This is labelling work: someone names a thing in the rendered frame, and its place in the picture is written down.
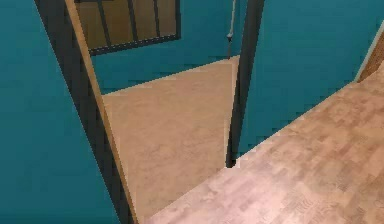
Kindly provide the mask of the pale floor lamp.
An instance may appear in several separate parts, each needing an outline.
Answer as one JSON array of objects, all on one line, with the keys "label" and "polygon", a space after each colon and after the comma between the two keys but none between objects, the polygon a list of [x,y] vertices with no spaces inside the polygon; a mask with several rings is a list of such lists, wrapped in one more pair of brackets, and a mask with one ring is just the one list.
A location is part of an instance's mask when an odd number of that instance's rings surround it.
[{"label": "pale floor lamp", "polygon": [[228,40],[228,48],[227,48],[227,59],[229,60],[231,57],[231,44],[234,33],[234,21],[235,21],[235,13],[236,13],[236,2],[237,0],[232,0],[232,11],[231,11],[231,20],[230,20],[230,28],[227,34]]}]

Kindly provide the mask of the black framed window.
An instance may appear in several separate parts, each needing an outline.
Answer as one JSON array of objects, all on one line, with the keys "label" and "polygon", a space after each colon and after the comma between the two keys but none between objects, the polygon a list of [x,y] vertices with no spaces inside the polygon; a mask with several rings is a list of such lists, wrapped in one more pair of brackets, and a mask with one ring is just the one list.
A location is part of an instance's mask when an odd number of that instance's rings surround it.
[{"label": "black framed window", "polygon": [[181,38],[181,0],[74,0],[91,56]]}]

